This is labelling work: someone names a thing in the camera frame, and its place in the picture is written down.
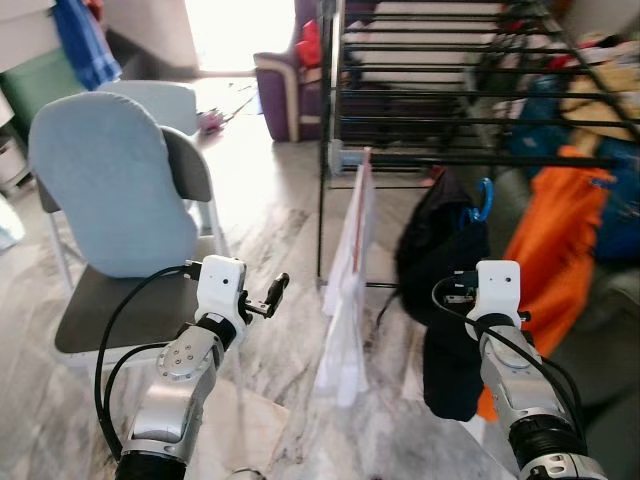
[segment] orange clothing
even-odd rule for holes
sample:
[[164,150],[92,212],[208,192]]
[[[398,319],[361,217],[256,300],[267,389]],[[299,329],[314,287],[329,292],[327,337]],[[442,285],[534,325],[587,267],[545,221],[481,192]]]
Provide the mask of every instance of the orange clothing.
[[[562,156],[581,156],[563,147]],[[612,181],[595,168],[547,167],[533,180],[534,195],[505,253],[520,264],[520,311],[531,312],[523,325],[536,348],[547,356],[564,338],[582,312],[589,294],[596,244],[596,228],[608,190],[592,179]],[[478,414],[497,420],[487,388]]]

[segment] red cloth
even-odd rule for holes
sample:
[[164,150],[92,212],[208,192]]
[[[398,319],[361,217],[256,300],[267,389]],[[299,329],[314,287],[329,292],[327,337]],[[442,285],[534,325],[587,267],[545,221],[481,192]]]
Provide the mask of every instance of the red cloth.
[[104,10],[104,3],[102,0],[84,0],[84,4],[89,8],[89,11],[91,11],[96,21],[100,22],[100,20],[102,20],[102,12]]
[[322,47],[320,33],[315,20],[310,20],[302,27],[302,40],[296,44],[296,51],[300,62],[307,68],[320,65]]
[[[582,48],[591,48],[591,47],[595,47],[597,45],[597,42],[584,42],[581,43],[580,45],[578,45],[578,48],[582,49]],[[567,64],[574,60],[574,56],[573,55],[560,55],[557,57],[554,57],[551,62],[549,62],[549,69],[551,70],[560,70],[563,69],[567,66]]]

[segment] hanging clothes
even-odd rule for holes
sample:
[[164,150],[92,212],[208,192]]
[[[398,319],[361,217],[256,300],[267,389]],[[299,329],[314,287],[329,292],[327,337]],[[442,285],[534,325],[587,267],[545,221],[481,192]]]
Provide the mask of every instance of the hanging clothes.
[[[478,342],[467,334],[464,323],[436,308],[431,290],[456,270],[475,270],[489,255],[486,223],[461,226],[472,207],[455,175],[444,170],[415,208],[395,256],[402,305],[428,327],[423,344],[424,401],[438,417],[461,421],[476,413],[483,389],[482,359]],[[448,290],[442,288],[440,294],[454,293]],[[469,307],[460,307],[460,311],[451,308],[466,315]]]
[[0,253],[22,240],[24,234],[18,214],[0,193]]
[[373,241],[375,191],[371,166],[361,165],[333,261],[322,307],[331,316],[314,395],[350,407],[368,390],[360,325],[364,312],[366,252]]
[[120,65],[113,58],[102,30],[82,0],[57,0],[53,17],[62,48],[78,81],[87,90],[95,90],[103,83],[120,77]]
[[[565,157],[583,156],[563,147]],[[520,310],[531,313],[523,325],[538,351],[550,355],[586,305],[594,268],[596,228],[608,190],[596,181],[613,178],[601,169],[547,167],[533,180],[533,198],[505,253],[520,264]],[[478,413],[497,420],[487,389]]]

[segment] purple sofa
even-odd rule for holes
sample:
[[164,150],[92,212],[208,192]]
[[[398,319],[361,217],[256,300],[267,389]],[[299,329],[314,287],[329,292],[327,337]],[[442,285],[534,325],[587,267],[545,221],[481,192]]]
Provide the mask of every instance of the purple sofa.
[[[320,82],[299,81],[300,62],[295,45],[302,27],[317,17],[319,0],[295,0],[296,24],[284,53],[261,52],[253,58],[264,118],[277,142],[316,140],[320,137]],[[375,3],[351,4],[351,11],[371,12]]]

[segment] cable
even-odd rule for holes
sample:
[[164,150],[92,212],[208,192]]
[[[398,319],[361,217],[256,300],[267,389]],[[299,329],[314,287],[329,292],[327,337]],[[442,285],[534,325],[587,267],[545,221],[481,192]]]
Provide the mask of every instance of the cable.
[[380,324],[382,323],[382,316],[389,308],[389,305],[391,305],[391,302],[393,302],[393,299],[396,298],[398,295],[399,295],[398,290],[394,290],[391,293],[391,295],[389,295],[389,298],[387,298],[387,300],[384,302],[384,306],[382,307],[382,309],[378,313],[378,316],[376,317],[376,329],[378,330],[380,329]]
[[575,405],[577,413],[580,416],[580,424],[584,425],[584,418],[582,413],[582,396],[580,395],[578,385],[576,384],[571,374],[562,365],[559,365],[558,363],[554,362],[553,360],[549,360],[548,358],[542,357],[542,363],[546,363],[550,367],[557,370],[565,379],[565,381],[569,385],[569,388],[571,389],[573,404]]
[[262,475],[262,473],[260,473],[258,470],[254,469],[254,468],[241,468],[239,470],[234,470],[233,473],[231,474],[231,476],[233,477],[236,473],[255,473],[256,475],[259,476],[258,480],[267,480],[267,477],[265,477],[264,475]]
[[127,353],[125,353],[122,356],[122,358],[118,360],[118,363],[116,363],[115,367],[113,367],[113,370],[111,370],[111,373],[109,374],[109,378],[107,379],[107,385],[105,386],[105,389],[104,389],[104,414],[107,417],[107,420],[109,421],[109,424],[111,426],[113,426],[113,420],[111,418],[111,391],[113,390],[113,384],[115,383],[116,377],[118,376],[118,372],[120,372],[120,369],[122,368],[122,366],[127,362],[127,360],[129,360],[131,357],[133,357],[137,353],[143,352],[145,350],[151,350],[154,348],[163,348],[166,345],[167,343],[152,343],[149,345],[142,345],[141,347],[136,347],[133,350],[129,350]]
[[435,286],[431,290],[431,300],[433,304],[440,310],[450,315],[453,315],[454,317],[464,321],[466,324],[473,326],[476,330],[479,330],[482,333],[485,333],[490,337],[493,337],[499,342],[503,343],[504,345],[509,347],[511,350],[516,352],[518,355],[520,355],[522,358],[524,358],[526,361],[528,361],[536,370],[538,370],[542,374],[542,376],[544,376],[544,378],[547,379],[547,381],[551,384],[553,389],[556,391],[556,393],[562,400],[562,403],[564,404],[565,408],[569,412],[569,415],[571,416],[571,420],[574,423],[574,426],[576,428],[576,433],[578,434],[581,440],[585,441],[584,428],[581,423],[581,418],[582,418],[581,415],[579,415],[578,412],[576,411],[576,407],[571,402],[571,399],[569,398],[569,395],[567,394],[564,387],[560,384],[560,382],[558,382],[558,380],[553,375],[551,375],[551,373],[549,373],[549,371],[540,362],[538,362],[531,354],[529,354],[528,352],[520,348],[511,340],[491,330],[490,327],[481,325],[465,317],[460,313],[454,312],[453,310],[449,310],[438,301],[438,299],[436,298],[437,291],[440,289],[442,285],[445,284],[445,282],[449,282],[452,280],[454,280],[454,277],[447,277],[447,278],[443,278],[442,280],[440,280],[438,283],[435,284]]
[[144,287],[149,285],[153,280],[162,277],[164,275],[176,274],[186,271],[186,267],[183,265],[175,266],[175,267],[167,267],[162,270],[154,273],[153,275],[142,280],[136,287],[129,292],[129,294],[120,302],[120,304],[116,307],[111,314],[111,318],[109,322],[105,326],[104,333],[102,334],[102,340],[100,341],[100,348],[98,349],[98,359],[96,360],[96,372],[95,372],[95,381],[93,385],[93,396],[94,402],[96,406],[96,413],[98,415],[98,423],[100,424],[100,428],[102,429],[102,433],[104,438],[109,446],[109,450],[111,450],[111,454],[116,459],[116,461],[120,461],[121,453],[122,453],[122,443],[118,439],[118,435],[116,434],[115,429],[113,428],[113,424],[110,419],[107,418],[105,414],[104,406],[102,403],[102,393],[101,393],[101,383],[102,383],[102,364],[104,362],[104,354],[107,349],[107,343],[109,341],[109,335],[111,334],[111,330],[113,329],[113,325],[116,323],[118,316],[127,306],[127,304],[135,297]]

